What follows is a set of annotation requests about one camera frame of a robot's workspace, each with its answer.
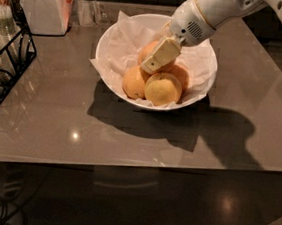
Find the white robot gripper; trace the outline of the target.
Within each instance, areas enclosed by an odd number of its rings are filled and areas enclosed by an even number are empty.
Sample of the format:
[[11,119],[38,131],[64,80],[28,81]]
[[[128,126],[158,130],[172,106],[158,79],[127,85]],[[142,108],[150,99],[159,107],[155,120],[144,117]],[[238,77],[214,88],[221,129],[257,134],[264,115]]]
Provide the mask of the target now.
[[197,0],[187,0],[175,10],[171,22],[166,22],[155,32],[153,40],[159,42],[142,61],[142,69],[154,74],[176,60],[181,45],[194,47],[214,33],[215,29],[204,19]]

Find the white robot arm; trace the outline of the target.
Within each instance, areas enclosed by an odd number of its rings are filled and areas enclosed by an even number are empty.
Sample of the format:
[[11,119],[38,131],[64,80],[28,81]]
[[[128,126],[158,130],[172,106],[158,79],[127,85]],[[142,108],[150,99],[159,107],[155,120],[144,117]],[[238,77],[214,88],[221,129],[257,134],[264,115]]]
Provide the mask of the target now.
[[282,0],[185,0],[158,34],[157,45],[142,61],[154,74],[173,62],[184,47],[195,47],[230,20],[245,18],[269,7],[282,25]]

